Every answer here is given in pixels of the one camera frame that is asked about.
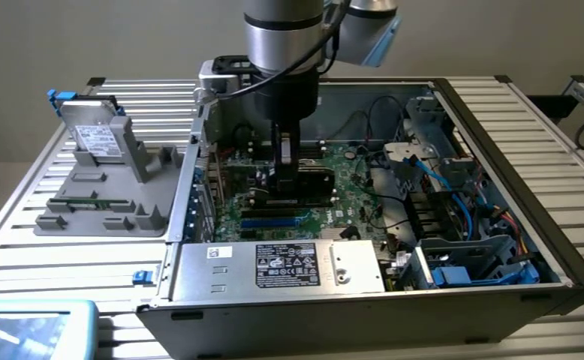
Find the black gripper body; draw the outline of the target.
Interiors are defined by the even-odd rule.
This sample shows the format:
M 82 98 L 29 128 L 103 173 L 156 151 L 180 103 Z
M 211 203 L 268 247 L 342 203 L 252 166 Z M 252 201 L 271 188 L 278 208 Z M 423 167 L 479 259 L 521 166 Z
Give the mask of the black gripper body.
M 251 114 L 275 122 L 303 120 L 318 107 L 318 84 L 316 70 L 284 76 L 254 92 Z

